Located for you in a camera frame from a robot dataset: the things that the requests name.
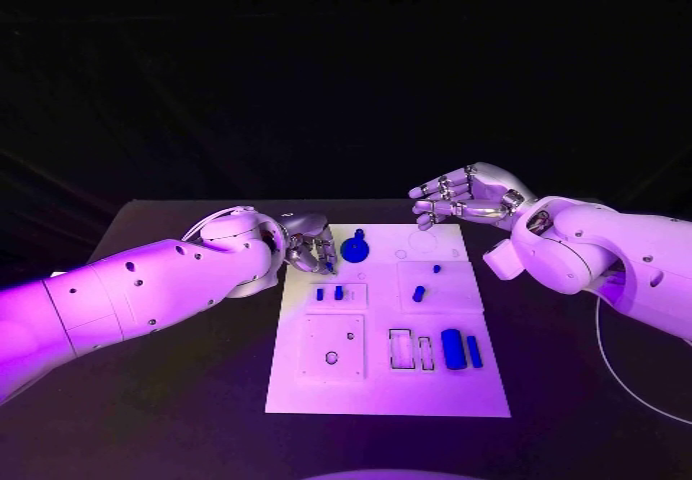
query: robotic hand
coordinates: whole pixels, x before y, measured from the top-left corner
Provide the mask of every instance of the robotic hand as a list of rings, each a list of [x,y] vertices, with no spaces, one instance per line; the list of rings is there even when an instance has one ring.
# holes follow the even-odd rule
[[[453,215],[511,231],[484,255],[502,280],[524,270],[553,290],[593,292],[625,315],[692,339],[692,223],[537,199],[502,168],[476,163],[410,191],[427,230]]]
[[[285,262],[335,273],[326,217],[289,213],[277,221],[234,207],[184,241],[145,245],[0,292],[0,404],[74,358],[273,287]]]

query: small blue piece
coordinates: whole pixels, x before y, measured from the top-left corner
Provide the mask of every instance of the small blue piece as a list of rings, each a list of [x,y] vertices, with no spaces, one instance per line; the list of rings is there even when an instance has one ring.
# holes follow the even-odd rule
[[[456,328],[443,331],[445,363],[450,370],[466,368],[465,346],[462,333]]]
[[[424,293],[426,293],[426,288],[419,285],[416,287],[416,292],[414,292],[414,302],[420,302],[423,300]]]
[[[351,263],[360,263],[362,262],[371,253],[371,247],[368,246],[368,243],[364,240],[365,238],[365,233],[364,230],[360,228],[357,230],[357,233],[354,235],[354,238],[349,238],[344,243],[342,243],[342,258],[351,262]]]
[[[476,337],[466,337],[466,344],[469,345],[469,356],[472,357],[473,368],[481,368],[484,366],[484,362],[481,360],[481,351]]]

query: white puzzle board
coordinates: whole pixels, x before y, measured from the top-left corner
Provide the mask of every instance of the white puzzle board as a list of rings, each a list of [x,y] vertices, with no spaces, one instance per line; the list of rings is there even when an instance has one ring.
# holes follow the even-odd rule
[[[436,225],[427,232],[417,225],[331,227],[338,251],[361,228],[371,253],[361,263],[339,255],[336,276],[287,269],[266,412],[509,417],[459,225]],[[426,287],[420,303],[413,301],[419,285]],[[440,334],[449,328],[465,340],[463,370],[446,367]],[[469,335],[482,368],[472,366]],[[413,363],[397,359],[407,368],[396,369],[393,356],[401,352]]]

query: table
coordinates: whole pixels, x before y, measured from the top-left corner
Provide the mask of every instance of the table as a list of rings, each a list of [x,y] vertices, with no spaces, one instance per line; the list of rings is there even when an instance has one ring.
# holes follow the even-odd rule
[[[91,260],[179,238],[238,204],[272,216],[324,212],[334,223],[414,220],[407,200],[133,201]],[[481,257],[507,233],[462,228],[511,419],[266,414],[280,285],[51,372],[0,408],[2,477],[293,479],[407,468],[488,479],[690,478],[692,428],[618,385],[596,297],[561,295],[528,274],[498,280]],[[602,320],[623,380],[692,418],[692,348],[608,306]]]

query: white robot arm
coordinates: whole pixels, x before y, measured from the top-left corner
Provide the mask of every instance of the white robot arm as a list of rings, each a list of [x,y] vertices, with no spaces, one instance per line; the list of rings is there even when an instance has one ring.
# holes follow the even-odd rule
[[[450,215],[512,232],[484,258],[502,280],[524,270],[553,290],[692,339],[692,223],[628,215],[563,197],[538,200],[515,176],[476,163],[410,191],[419,227]]]
[[[282,220],[236,207],[198,223],[195,242],[163,240],[0,292],[0,403],[74,358],[273,287],[285,261],[334,273],[325,216]]]

